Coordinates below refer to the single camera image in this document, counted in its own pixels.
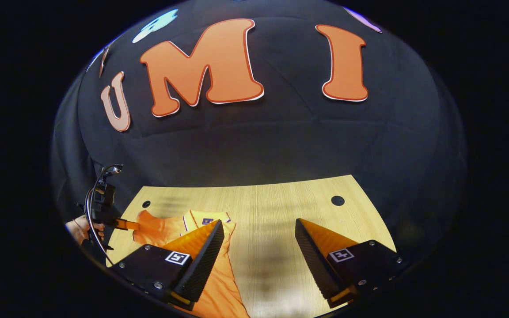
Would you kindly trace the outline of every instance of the purple sticker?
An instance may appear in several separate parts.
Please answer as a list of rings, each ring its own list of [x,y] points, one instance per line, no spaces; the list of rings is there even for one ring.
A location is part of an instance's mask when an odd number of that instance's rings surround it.
[[[368,26],[369,28],[371,28],[372,30],[375,30],[379,34],[382,33],[382,30],[380,30],[380,28],[378,28],[377,26],[374,26],[372,23],[368,22],[368,20],[366,20],[363,16],[361,16],[357,12],[349,10],[349,9],[347,9],[345,7],[343,7],[343,9],[347,10],[347,12],[349,12],[349,14],[351,14],[351,16],[353,16],[355,19],[359,20],[365,26]]]

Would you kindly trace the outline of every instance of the table surface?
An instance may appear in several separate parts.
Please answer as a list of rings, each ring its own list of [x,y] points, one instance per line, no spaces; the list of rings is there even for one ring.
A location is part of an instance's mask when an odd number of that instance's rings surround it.
[[[333,196],[345,203],[336,206]],[[167,219],[189,210],[227,212],[236,222],[229,258],[251,318],[304,318],[331,312],[297,245],[295,221],[302,218],[358,243],[374,239],[396,251],[372,202],[351,175],[275,185],[240,187],[143,187],[122,215],[136,222],[146,210]],[[107,255],[119,262],[141,246],[132,230],[114,230]]]

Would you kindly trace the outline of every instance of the letter m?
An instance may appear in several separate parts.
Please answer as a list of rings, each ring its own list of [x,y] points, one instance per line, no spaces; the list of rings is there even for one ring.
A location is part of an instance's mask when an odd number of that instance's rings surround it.
[[[247,32],[255,26],[250,19],[234,19],[209,26],[190,56],[170,41],[162,42],[141,56],[147,65],[156,117],[174,114],[180,103],[168,92],[168,83],[190,106],[200,99],[201,83],[209,68],[212,82],[206,96],[212,103],[258,99],[263,86],[254,80],[247,49]]]

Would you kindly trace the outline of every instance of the black fabric backdrop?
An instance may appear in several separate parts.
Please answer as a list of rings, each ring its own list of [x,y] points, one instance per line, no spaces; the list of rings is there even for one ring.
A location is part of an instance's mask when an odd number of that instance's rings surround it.
[[[89,58],[168,5],[0,3],[0,316],[164,316],[81,257],[53,208],[48,161],[58,105]],[[350,315],[509,317],[509,2],[345,5],[441,75],[469,154],[469,195],[436,251]]]
[[[173,22],[131,43],[150,20],[174,8]],[[256,24],[247,34],[249,60],[264,96],[214,105],[205,98],[206,76],[197,106],[187,106],[171,88],[180,110],[154,117],[140,56],[163,41],[191,54],[207,26],[236,18]],[[366,101],[323,96],[331,52],[317,24],[349,30],[366,42]],[[382,34],[338,4],[321,0],[187,1],[154,12],[113,42],[101,78],[101,56],[87,68],[89,59],[59,109],[51,171],[63,221],[79,215],[73,203],[83,202],[101,168],[114,163],[124,165],[123,173],[110,180],[119,211],[143,186],[262,185],[351,174],[402,257],[421,260],[448,228],[463,192],[463,124],[436,72],[380,27]],[[100,98],[119,71],[131,111],[131,126],[122,133],[109,124]]]

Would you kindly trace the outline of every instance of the black cloth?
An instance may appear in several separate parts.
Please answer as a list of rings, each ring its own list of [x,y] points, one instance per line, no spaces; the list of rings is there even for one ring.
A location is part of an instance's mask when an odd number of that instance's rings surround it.
[[[466,175],[467,150],[457,107],[422,57],[383,30],[364,26],[337,4],[261,1],[189,1],[145,18],[111,44],[103,75],[101,56],[86,67],[60,106],[52,144],[55,201],[65,220],[79,215],[102,167],[124,165],[109,181],[124,211],[143,186],[216,187],[305,181],[351,174],[386,223],[398,252],[410,261],[428,255],[456,211]],[[177,18],[139,42],[148,22],[174,8]],[[198,106],[180,101],[178,113],[152,115],[149,48],[171,41],[190,54],[206,27],[249,18],[249,57],[264,96],[215,105],[204,77]],[[363,38],[362,102],[332,100],[321,87],[331,56],[317,24]],[[107,119],[100,95],[120,71],[131,113],[129,130]],[[113,90],[114,109],[117,100]]]

